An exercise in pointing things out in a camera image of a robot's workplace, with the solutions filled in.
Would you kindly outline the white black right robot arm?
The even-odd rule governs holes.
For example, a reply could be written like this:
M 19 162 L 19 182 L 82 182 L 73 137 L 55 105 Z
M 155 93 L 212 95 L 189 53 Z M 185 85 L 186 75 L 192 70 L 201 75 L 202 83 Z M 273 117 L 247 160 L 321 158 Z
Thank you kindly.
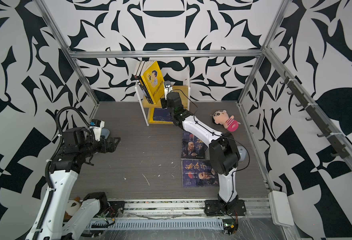
M 169 111 L 175 126 L 195 135 L 209 147 L 210 163 L 219 177 L 218 209 L 225 214 L 234 211 L 239 202 L 236 173 L 247 149 L 239 152 L 240 145 L 232 134 L 214 130 L 185 109 L 178 92 L 168 93 L 161 99 L 161 105 Z

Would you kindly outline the black deer antler book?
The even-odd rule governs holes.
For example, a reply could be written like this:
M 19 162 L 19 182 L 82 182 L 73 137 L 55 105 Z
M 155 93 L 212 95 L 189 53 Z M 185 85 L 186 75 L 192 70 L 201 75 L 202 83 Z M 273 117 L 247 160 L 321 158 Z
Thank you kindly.
M 149 95 L 149 92 L 148 92 L 148 90 L 147 90 L 147 87 L 146 87 L 146 85 L 145 85 L 145 83 L 144 83 L 144 80 L 143 80 L 142 74 L 141 74 L 145 62 L 144 62 L 144 61 L 141 61 L 141 62 L 142 62 L 142 63 L 141 63 L 141 65 L 140 65 L 140 70 L 139 70 L 139 80 L 140 80 L 141 85 L 142 85 L 142 87 L 143 87 L 142 91 L 143 91 L 143 94 L 144 94 L 144 96 L 146 97 L 148 103 L 149 103 L 149 104 L 153 104 L 153 101 L 152 101 L 152 99 L 151 99 L 151 97 L 150 97 L 150 95 Z

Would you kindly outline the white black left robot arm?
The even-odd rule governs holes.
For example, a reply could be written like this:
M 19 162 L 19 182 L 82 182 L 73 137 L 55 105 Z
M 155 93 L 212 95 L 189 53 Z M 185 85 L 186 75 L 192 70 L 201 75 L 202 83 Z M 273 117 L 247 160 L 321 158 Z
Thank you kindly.
M 91 165 L 91 159 L 97 153 L 113 153 L 121 141 L 119 137 L 109 136 L 103 129 L 104 122 L 95 119 L 85 121 L 85 127 L 64 131 L 60 116 L 67 110 L 81 115 L 74 107 L 64 107 L 55 116 L 59 145 L 45 167 L 48 188 L 35 223 L 26 236 L 28 240 L 93 238 L 94 234 L 84 232 L 86 227 L 94 216 L 102 215 L 110 207 L 104 192 L 90 193 L 83 199 L 79 210 L 67 222 L 64 221 L 70 193 L 82 165 Z

